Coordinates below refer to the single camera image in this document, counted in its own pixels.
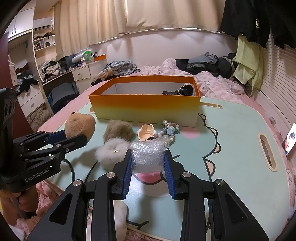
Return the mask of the person's left hand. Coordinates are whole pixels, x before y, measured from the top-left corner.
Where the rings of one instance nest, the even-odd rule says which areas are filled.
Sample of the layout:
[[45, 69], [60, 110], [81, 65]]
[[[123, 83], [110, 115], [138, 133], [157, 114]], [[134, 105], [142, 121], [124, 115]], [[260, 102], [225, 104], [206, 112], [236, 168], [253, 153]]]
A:
[[[1, 205], [3, 208], [3, 215], [7, 222], [13, 222], [19, 217], [19, 213], [12, 203], [12, 198], [18, 196], [18, 194], [13, 194], [8, 190], [1, 190]], [[22, 194], [19, 197], [18, 202], [20, 210], [26, 213], [35, 212], [39, 205], [36, 185], [27, 189], [25, 194]]]

